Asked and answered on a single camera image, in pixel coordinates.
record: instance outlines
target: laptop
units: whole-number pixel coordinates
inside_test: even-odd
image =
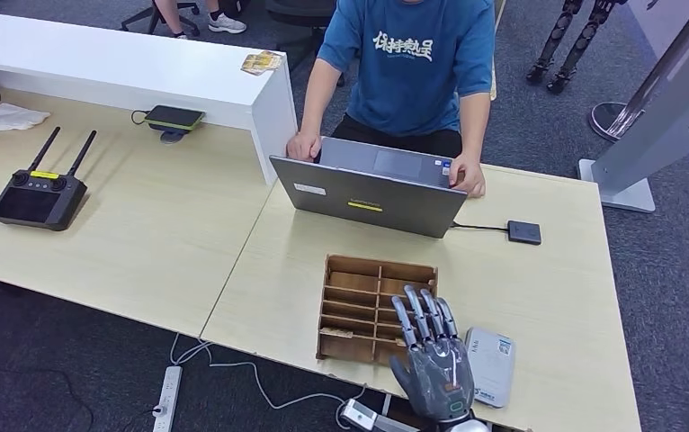
[[[467,196],[450,188],[447,157],[325,137],[318,164],[270,160],[299,210],[437,239]]]

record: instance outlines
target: blue t-shirt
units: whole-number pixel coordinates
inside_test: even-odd
[[[491,0],[339,0],[318,57],[344,72],[359,50],[347,113],[424,135],[458,130],[458,96],[490,91],[494,32]]]

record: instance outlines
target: smartphone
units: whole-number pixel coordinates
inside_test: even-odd
[[[169,128],[192,131],[204,117],[204,112],[157,105],[146,114],[144,122]]]

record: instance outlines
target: power outlet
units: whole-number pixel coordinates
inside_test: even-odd
[[[162,407],[162,415],[154,420],[154,432],[170,432],[173,428],[175,417],[175,404],[180,388],[180,375],[183,368],[170,366],[165,371],[165,381],[162,383],[162,395],[159,396],[159,406]]]

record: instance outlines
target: black pants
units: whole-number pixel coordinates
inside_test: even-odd
[[[446,158],[455,158],[461,153],[461,135],[456,130],[443,129],[429,135],[393,137],[357,122],[347,114],[331,136],[342,140],[366,142]]]

